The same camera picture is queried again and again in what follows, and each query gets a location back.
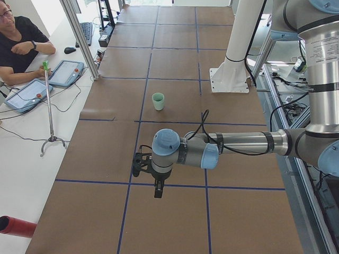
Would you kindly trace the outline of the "person's left hand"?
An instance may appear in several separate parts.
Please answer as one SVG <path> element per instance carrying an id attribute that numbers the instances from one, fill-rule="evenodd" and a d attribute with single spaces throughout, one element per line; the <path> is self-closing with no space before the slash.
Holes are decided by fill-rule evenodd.
<path id="1" fill-rule="evenodd" d="M 45 73 L 45 69 L 43 66 L 40 66 L 39 69 L 37 69 L 35 71 L 35 74 L 36 74 L 36 77 L 37 78 L 41 78 L 41 77 L 45 77 L 46 76 L 46 73 Z M 47 70 L 47 76 L 50 76 L 52 74 L 52 70 L 49 68 Z"/>

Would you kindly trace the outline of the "person's right hand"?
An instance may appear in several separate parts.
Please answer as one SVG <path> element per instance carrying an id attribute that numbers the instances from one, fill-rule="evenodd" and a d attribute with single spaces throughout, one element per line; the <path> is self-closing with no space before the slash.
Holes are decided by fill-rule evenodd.
<path id="1" fill-rule="evenodd" d="M 21 43 L 14 45 L 11 48 L 11 51 L 15 54 L 26 55 L 32 49 L 34 49 L 34 44 L 31 41 L 26 41 L 26 42 L 21 42 Z"/>

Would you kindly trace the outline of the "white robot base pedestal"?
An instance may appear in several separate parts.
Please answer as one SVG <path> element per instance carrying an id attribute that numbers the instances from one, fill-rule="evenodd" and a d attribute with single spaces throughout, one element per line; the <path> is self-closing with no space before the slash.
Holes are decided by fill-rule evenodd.
<path id="1" fill-rule="evenodd" d="M 245 60 L 265 5 L 265 0 L 239 1 L 225 59 L 218 68 L 210 69 L 213 93 L 249 92 Z"/>

